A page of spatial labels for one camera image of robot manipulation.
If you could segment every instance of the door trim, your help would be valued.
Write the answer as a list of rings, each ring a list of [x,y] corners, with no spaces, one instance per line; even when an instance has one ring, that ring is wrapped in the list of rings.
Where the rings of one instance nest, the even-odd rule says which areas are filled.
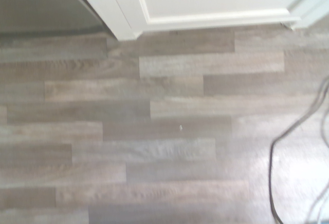
[[[133,31],[116,0],[87,0],[119,41],[135,40],[141,32]]]

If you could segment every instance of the gray floor plank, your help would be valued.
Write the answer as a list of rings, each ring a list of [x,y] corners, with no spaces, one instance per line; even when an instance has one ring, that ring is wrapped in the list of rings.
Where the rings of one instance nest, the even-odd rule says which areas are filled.
[[[212,224],[244,223],[245,207],[237,202],[218,204],[143,204],[89,207],[90,224]]]
[[[116,57],[210,52],[234,52],[234,32],[220,28],[145,33],[133,42],[107,39],[107,53]]]
[[[103,123],[104,140],[231,137],[231,117]]]
[[[203,93],[201,76],[45,82],[47,102],[202,96]]]
[[[31,103],[44,101],[44,83],[1,84],[0,103]]]
[[[151,100],[151,118],[302,112],[307,109],[313,99],[314,95],[167,97]]]
[[[185,181],[56,188],[56,205],[60,207],[243,201],[248,198],[248,181]]]
[[[106,38],[68,36],[0,44],[1,62],[106,58]]]
[[[316,92],[329,74],[328,50],[285,52],[285,72],[204,77],[206,95],[269,95]]]
[[[109,78],[139,78],[138,58],[0,63],[1,84]]]
[[[0,125],[0,144],[99,142],[102,140],[101,122]]]
[[[76,79],[138,78],[138,58],[57,60],[45,62],[46,81]]]
[[[0,188],[57,187],[126,182],[124,163],[0,168]]]
[[[55,188],[0,189],[0,210],[55,207]]]
[[[283,72],[284,53],[216,53],[140,57],[141,77]]]
[[[215,160],[215,139],[162,139],[142,141],[109,141],[72,145],[72,161],[199,161]]]
[[[149,100],[8,105],[8,123],[150,119]]]
[[[0,105],[0,125],[7,123],[7,106]]]
[[[0,145],[0,166],[72,164],[70,144]]]
[[[31,209],[0,212],[7,224],[89,224],[88,209]]]
[[[0,62],[0,83],[39,82],[45,79],[45,62]]]
[[[240,159],[127,163],[127,182],[247,179],[248,162]]]
[[[276,51],[280,49],[329,48],[327,32],[278,30],[246,30],[235,32],[235,51]]]

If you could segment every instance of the laminate floor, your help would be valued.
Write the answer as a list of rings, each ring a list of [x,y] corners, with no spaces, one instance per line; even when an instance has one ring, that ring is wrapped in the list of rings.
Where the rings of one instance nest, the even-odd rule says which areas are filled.
[[[0,39],[0,223],[274,224],[270,143],[326,75],[329,32],[280,25]],[[329,181],[328,104],[275,150],[285,223]]]

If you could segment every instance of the black cable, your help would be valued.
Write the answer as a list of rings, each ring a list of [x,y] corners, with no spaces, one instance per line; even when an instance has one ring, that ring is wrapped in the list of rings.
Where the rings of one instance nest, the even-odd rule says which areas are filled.
[[[280,219],[280,217],[278,216],[278,213],[275,209],[275,205],[273,202],[273,195],[272,195],[272,182],[271,182],[271,178],[272,178],[272,161],[273,161],[273,152],[274,152],[274,146],[283,138],[285,138],[286,136],[288,136],[291,132],[293,132],[298,126],[300,126],[303,122],[305,122],[311,115],[313,115],[322,105],[325,96],[328,92],[329,89],[329,76],[326,77],[321,85],[320,88],[318,90],[318,94],[313,102],[313,104],[310,106],[310,108],[308,109],[308,111],[300,118],[298,119],[294,124],[292,124],[284,133],[282,133],[280,136],[278,136],[277,138],[275,138],[271,144],[271,149],[270,149],[270,156],[269,156],[269,171],[268,171],[268,189],[269,189],[269,201],[270,201],[270,206],[271,206],[271,212],[272,215],[275,219],[275,221],[277,221],[279,224],[284,224],[283,221]]]

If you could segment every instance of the white door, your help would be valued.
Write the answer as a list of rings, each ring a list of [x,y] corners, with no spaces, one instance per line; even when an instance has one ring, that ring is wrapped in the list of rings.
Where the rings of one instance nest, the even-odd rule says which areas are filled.
[[[118,39],[126,40],[136,38],[144,31],[275,22],[291,24],[297,22],[296,24],[298,24],[300,23],[298,21],[302,21],[309,11],[314,10],[324,0],[88,1],[115,36]],[[327,12],[329,12],[329,6],[327,10],[321,9],[320,13],[325,15]],[[303,21],[300,27],[306,27],[312,22],[314,21],[308,23]]]

